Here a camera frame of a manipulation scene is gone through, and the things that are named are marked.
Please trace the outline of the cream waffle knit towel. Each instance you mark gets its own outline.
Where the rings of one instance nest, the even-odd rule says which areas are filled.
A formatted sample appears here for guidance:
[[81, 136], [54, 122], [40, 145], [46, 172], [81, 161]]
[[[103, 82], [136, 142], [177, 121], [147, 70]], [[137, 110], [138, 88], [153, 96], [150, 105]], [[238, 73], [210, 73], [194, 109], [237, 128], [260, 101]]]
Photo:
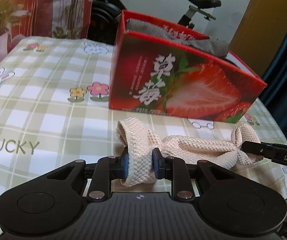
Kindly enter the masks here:
[[260, 155], [241, 150], [245, 141], [260, 142], [255, 130], [248, 124], [235, 127], [229, 141], [182, 135], [171, 135], [161, 139], [138, 118], [128, 117], [118, 122], [116, 135], [123, 146], [128, 148], [128, 175], [121, 179], [121, 184], [125, 187], [156, 181], [152, 164], [155, 148], [160, 150], [163, 157], [181, 158], [187, 164], [196, 164], [197, 161], [205, 159], [227, 169], [233, 168], [236, 164], [251, 165], [263, 159]]

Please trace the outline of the grey striped knit cloth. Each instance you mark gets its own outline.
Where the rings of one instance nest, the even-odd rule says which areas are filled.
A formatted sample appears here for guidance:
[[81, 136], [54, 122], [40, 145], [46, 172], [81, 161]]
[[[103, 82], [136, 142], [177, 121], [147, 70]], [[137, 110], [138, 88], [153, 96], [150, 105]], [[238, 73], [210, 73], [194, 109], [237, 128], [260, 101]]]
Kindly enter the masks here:
[[127, 30], [136, 31], [139, 33], [173, 41], [178, 44], [190, 46], [212, 54], [216, 57], [226, 57], [229, 52], [229, 43], [227, 41], [214, 40], [210, 38], [198, 40], [193, 35], [187, 34], [184, 31], [179, 32], [173, 28], [168, 29], [167, 26], [162, 28], [155, 24], [136, 20], [133, 18], [127, 20]]

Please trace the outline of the checked plaid tablecloth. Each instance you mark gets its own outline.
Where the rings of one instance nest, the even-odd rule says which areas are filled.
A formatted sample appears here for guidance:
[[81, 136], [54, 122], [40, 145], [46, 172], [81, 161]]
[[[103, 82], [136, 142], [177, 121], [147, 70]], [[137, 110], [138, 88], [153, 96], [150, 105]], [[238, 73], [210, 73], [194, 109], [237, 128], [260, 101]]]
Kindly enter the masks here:
[[120, 152], [115, 128], [131, 113], [110, 110], [90, 92], [69, 101], [70, 89], [108, 84], [112, 50], [29, 37], [1, 62], [15, 75], [0, 84], [0, 195], [75, 159], [94, 163]]

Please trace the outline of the red strawberry cardboard box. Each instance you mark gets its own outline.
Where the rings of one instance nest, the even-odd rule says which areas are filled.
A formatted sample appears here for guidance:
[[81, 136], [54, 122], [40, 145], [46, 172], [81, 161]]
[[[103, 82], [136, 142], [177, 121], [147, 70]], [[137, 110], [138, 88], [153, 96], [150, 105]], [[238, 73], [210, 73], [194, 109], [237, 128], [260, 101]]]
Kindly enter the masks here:
[[236, 123], [266, 87], [233, 53], [216, 57], [127, 30], [131, 18], [198, 40], [209, 38], [176, 23], [123, 11], [110, 73], [110, 109]]

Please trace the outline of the wooden door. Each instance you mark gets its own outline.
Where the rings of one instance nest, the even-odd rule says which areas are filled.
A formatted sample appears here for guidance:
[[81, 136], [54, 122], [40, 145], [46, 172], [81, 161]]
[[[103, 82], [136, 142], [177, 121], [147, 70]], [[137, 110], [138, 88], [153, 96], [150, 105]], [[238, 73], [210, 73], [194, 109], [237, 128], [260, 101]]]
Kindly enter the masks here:
[[230, 48], [262, 76], [287, 33], [287, 0], [250, 0]]

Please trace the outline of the black exercise bike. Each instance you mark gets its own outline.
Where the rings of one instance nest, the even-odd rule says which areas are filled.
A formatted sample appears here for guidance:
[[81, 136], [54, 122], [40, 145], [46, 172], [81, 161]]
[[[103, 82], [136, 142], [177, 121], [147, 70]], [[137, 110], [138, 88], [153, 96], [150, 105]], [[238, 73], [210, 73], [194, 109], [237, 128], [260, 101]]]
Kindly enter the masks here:
[[89, 40], [113, 45], [116, 40], [121, 12], [130, 10], [178, 23], [190, 29], [196, 13], [208, 21], [216, 17], [208, 9], [221, 7], [220, 0], [94, 0], [91, 9]]

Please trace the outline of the red patterned curtain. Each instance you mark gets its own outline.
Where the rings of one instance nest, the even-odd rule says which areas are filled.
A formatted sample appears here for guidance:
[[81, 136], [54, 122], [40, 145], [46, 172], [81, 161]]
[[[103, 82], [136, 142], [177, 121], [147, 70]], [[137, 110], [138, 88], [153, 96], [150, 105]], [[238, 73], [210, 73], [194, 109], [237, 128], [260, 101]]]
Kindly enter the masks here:
[[18, 35], [63, 39], [86, 38], [92, 0], [13, 0], [31, 13], [11, 27], [10, 39]]

